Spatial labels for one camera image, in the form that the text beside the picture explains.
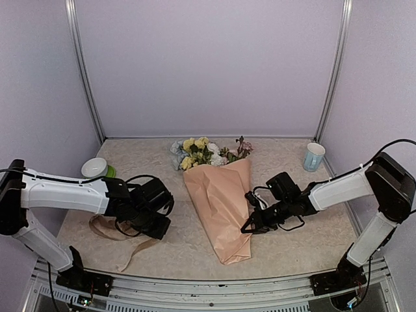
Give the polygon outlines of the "tan satin ribbon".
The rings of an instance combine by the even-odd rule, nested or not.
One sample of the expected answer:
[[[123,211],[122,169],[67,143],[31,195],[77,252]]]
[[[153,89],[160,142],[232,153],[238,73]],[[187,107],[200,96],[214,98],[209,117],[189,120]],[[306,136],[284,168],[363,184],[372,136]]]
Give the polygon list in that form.
[[[115,256],[115,260],[118,261],[112,264],[118,273],[127,270],[136,254],[159,243],[157,239],[148,238],[139,233],[136,236],[129,222],[122,222],[119,226],[115,218],[94,215],[88,221],[88,226],[98,237],[116,242],[116,249],[110,255]]]

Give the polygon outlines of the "yellow rose fake flower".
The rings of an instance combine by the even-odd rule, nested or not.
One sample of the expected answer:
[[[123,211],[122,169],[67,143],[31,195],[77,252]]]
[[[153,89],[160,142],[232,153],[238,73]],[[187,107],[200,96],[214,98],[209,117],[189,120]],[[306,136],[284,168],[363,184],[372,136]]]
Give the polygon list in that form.
[[[180,162],[179,168],[187,171],[201,164],[210,164],[213,153],[209,151],[208,144],[209,139],[207,137],[185,140],[182,144],[182,150],[186,155]]]

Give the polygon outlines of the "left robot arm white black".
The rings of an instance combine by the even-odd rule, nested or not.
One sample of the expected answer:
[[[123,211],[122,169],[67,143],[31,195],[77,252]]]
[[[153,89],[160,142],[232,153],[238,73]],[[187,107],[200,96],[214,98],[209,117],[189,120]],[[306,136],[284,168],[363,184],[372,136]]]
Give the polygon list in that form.
[[[170,225],[174,197],[153,175],[134,184],[115,177],[74,179],[48,175],[25,167],[21,159],[1,170],[1,234],[22,242],[44,258],[77,289],[91,282],[79,252],[59,243],[32,214],[32,208],[85,211],[112,217],[115,228],[131,226],[137,235],[161,240]]]

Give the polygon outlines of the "blue hydrangea fake flower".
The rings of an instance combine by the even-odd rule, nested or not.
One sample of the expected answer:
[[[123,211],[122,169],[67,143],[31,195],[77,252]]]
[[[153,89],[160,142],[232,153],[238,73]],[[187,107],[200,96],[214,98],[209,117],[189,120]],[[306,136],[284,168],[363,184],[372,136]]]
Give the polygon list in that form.
[[[183,159],[188,155],[183,149],[183,140],[175,141],[170,147],[171,160],[175,170],[181,169]]]

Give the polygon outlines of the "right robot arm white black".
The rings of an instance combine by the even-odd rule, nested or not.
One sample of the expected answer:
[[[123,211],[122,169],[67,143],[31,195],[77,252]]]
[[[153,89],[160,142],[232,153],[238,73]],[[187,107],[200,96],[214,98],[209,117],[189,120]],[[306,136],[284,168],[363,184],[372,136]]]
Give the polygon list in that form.
[[[253,212],[241,227],[242,233],[266,233],[280,228],[291,217],[302,219],[357,198],[376,198],[376,214],[332,275],[334,285],[340,289],[357,279],[358,269],[388,242],[399,224],[415,213],[415,178],[383,149],[365,164],[332,179],[312,182],[304,190],[287,172],[275,175],[263,188],[277,202],[266,206],[255,190],[247,192],[245,198]]]

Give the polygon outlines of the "beige wrapping paper sheet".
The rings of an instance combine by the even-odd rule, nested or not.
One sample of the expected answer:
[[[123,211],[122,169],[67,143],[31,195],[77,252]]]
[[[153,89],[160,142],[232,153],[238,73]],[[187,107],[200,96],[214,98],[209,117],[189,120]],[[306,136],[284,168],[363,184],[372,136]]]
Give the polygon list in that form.
[[[251,258],[251,234],[241,232],[249,218],[245,194],[251,189],[251,162],[199,165],[183,173],[197,215],[223,265]]]

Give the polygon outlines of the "pink fake flower stem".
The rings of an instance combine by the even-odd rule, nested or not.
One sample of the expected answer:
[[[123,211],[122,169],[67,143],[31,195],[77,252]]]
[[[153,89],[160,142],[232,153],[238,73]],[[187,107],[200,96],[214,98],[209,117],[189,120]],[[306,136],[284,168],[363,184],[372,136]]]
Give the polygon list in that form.
[[[243,136],[240,136],[240,138],[236,139],[236,143],[239,144],[237,148],[238,159],[245,159],[254,150],[252,145],[247,142]]]

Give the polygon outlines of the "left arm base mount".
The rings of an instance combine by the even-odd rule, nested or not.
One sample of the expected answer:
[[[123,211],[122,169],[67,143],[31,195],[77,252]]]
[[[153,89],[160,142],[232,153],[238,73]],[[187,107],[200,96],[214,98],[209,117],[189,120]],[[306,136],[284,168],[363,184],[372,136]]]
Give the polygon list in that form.
[[[106,274],[98,274],[84,271],[80,274],[73,273],[67,276],[59,274],[56,284],[75,291],[108,297],[111,291],[113,277]]]

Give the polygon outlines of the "white rose fake flower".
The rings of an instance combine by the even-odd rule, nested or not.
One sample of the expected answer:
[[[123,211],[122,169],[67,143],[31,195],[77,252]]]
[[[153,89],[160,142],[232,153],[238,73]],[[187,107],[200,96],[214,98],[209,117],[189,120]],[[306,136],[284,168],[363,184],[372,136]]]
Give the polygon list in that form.
[[[215,143],[208,143],[207,149],[212,153],[209,164],[211,166],[224,166],[228,163],[228,159],[221,156],[220,148]]]

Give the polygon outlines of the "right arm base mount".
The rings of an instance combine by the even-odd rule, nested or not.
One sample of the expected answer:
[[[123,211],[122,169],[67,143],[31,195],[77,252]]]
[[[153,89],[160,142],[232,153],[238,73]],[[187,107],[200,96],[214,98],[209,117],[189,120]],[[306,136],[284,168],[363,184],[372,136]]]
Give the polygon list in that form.
[[[314,274],[310,278],[311,287],[315,296],[336,293],[345,289],[358,287],[359,284],[366,284],[367,278],[363,272],[355,276],[340,274],[337,270]]]

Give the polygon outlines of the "mauve bud fake flower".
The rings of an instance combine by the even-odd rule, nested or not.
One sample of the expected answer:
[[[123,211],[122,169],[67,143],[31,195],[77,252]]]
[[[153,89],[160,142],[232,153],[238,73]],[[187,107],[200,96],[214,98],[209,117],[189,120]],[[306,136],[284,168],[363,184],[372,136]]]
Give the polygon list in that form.
[[[220,150],[220,156],[222,157],[224,164],[233,163],[240,159],[239,153],[236,149],[229,149],[227,147],[223,147]]]

